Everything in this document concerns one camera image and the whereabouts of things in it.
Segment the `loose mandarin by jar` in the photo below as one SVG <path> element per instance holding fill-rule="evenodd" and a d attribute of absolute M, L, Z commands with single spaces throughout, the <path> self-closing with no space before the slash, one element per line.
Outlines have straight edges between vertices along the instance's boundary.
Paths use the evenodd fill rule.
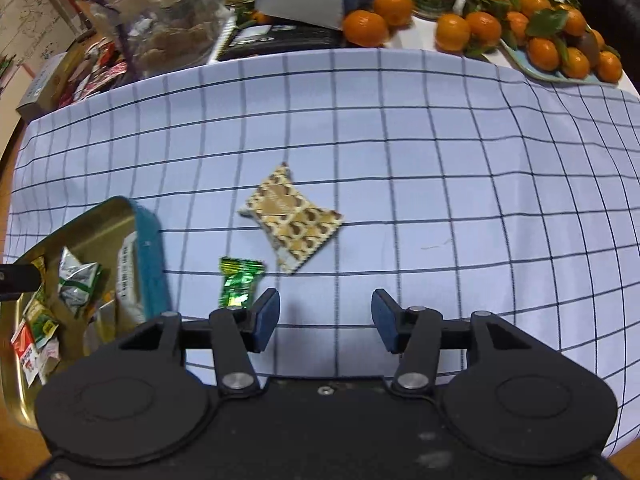
<path fill-rule="evenodd" d="M 437 20 L 435 29 L 435 46 L 439 51 L 460 53 L 471 39 L 471 29 L 462 16 L 447 13 Z"/>

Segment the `green yellow pea packet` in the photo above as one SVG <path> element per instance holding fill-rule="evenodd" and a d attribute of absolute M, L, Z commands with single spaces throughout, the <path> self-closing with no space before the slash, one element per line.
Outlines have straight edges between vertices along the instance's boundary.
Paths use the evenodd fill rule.
<path fill-rule="evenodd" d="M 45 304 L 35 297 L 32 297 L 23 311 L 23 318 L 32 332 L 38 350 L 49 342 L 58 329 L 56 317 Z"/>

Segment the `loose mandarin front left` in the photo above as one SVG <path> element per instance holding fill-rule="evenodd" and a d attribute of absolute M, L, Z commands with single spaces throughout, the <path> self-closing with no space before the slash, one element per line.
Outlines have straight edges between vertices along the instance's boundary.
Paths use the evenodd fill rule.
<path fill-rule="evenodd" d="M 366 10 L 356 10 L 346 15 L 342 31 L 347 42 L 364 48 L 381 47 L 390 36 L 384 18 Z"/>

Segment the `red white hawthorn packet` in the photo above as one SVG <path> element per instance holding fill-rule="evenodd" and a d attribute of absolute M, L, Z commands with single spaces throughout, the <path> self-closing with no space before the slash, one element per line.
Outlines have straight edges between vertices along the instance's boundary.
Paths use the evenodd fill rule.
<path fill-rule="evenodd" d="M 36 378 L 45 385 L 60 362 L 58 337 L 53 335 L 39 348 L 29 325 L 23 320 L 11 338 L 11 344 L 30 387 Z"/>

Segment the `blue checked tablecloth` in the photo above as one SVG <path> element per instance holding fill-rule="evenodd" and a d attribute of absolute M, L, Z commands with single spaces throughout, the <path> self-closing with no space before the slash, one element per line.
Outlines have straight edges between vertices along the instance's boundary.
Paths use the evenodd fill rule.
<path fill-rule="evenodd" d="M 295 273 L 238 210 L 285 162 L 343 215 Z M 266 266 L 278 329 L 260 376 L 389 375 L 370 297 L 447 318 L 503 316 L 602 377 L 606 449 L 639 434 L 639 99 L 538 84 L 435 52 L 249 58 L 128 84 L 33 122 L 17 155 L 4 256 L 109 197 L 162 227 L 172 307 L 218 304 L 224 256 Z"/>

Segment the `mandarin pile on plate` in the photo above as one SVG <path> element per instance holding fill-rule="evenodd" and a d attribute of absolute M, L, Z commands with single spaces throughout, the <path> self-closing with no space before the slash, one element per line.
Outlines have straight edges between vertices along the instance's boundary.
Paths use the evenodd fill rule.
<path fill-rule="evenodd" d="M 485 0 L 502 26 L 500 47 L 525 75 L 560 84 L 616 86 L 620 54 L 593 29 L 577 0 Z"/>

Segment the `brown patterned snack packet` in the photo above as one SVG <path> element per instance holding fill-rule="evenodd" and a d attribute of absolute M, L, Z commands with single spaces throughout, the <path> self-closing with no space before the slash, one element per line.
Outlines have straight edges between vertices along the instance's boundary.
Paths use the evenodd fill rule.
<path fill-rule="evenodd" d="M 266 232 L 286 274 L 295 273 L 318 252 L 344 221 L 336 210 L 319 207 L 299 192 L 285 162 L 262 180 L 238 214 L 252 218 Z"/>

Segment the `small green candy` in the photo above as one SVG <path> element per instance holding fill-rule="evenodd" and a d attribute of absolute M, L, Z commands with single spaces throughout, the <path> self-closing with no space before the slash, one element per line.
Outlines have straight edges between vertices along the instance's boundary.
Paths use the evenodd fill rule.
<path fill-rule="evenodd" d="M 222 286 L 218 306 L 224 309 L 248 309 L 254 301 L 258 281 L 266 270 L 258 260 L 222 257 L 219 271 Z"/>

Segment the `glass storage jar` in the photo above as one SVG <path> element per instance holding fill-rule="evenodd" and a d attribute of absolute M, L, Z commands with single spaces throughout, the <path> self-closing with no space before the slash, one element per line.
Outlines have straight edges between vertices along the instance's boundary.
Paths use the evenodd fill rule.
<path fill-rule="evenodd" d="M 138 79 L 206 63 L 230 15 L 224 0 L 90 0 Z"/>

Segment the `green white Suibianguo packet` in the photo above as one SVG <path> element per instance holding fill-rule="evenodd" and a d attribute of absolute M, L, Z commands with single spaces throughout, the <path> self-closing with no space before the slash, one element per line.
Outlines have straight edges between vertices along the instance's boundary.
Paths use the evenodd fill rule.
<path fill-rule="evenodd" d="M 74 318 L 78 318 L 91 300 L 101 272 L 102 266 L 98 262 L 82 263 L 67 247 L 62 249 L 58 264 L 58 298 Z"/>

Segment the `white sesame snack packet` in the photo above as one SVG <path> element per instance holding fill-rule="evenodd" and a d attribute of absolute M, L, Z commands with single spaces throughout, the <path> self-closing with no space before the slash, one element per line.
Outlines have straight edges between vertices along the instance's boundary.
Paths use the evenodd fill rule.
<path fill-rule="evenodd" d="M 145 321 L 139 298 L 136 270 L 137 232 L 131 232 L 122 241 L 117 253 L 115 292 L 122 325 L 134 327 Z"/>

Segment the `loose mandarin by tissue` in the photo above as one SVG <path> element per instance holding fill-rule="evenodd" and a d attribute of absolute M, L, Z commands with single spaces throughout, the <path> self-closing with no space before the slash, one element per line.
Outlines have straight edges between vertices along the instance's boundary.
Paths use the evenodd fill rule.
<path fill-rule="evenodd" d="M 393 28 L 408 26 L 413 14 L 412 0 L 373 0 L 373 11 Z"/>

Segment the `gold teal tin tray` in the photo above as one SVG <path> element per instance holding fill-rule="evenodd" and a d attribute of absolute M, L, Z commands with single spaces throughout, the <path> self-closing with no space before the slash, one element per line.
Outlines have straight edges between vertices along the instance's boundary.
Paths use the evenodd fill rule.
<path fill-rule="evenodd" d="M 131 234 L 137 235 L 130 261 L 134 294 L 141 312 L 134 315 L 122 311 L 117 313 L 116 334 L 120 336 L 171 308 L 163 274 L 160 222 L 152 211 L 129 198 L 111 197 L 64 224 L 18 258 L 20 263 L 31 262 L 40 256 L 46 260 L 44 296 L 47 307 L 60 323 L 56 330 L 60 349 L 56 372 L 62 372 L 84 356 L 82 336 L 89 322 L 90 309 L 108 292 L 112 295 L 116 292 L 117 283 L 122 279 L 117 272 L 118 252 L 125 245 L 125 238 Z M 64 248 L 68 248 L 82 263 L 101 266 L 91 301 L 78 313 L 66 307 L 58 296 L 58 266 Z M 35 400 L 41 382 L 39 379 L 31 385 L 26 382 L 20 361 L 11 346 L 11 337 L 31 296 L 26 292 L 1 304 L 1 392 L 4 405 L 17 423 L 35 429 Z"/>

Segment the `loose mandarin near plate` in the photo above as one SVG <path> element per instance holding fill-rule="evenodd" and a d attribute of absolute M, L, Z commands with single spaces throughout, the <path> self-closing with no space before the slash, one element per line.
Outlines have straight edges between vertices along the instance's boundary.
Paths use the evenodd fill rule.
<path fill-rule="evenodd" d="M 498 46 L 502 35 L 501 23 L 491 14 L 475 11 L 465 17 L 471 37 L 480 47 L 492 49 Z"/>

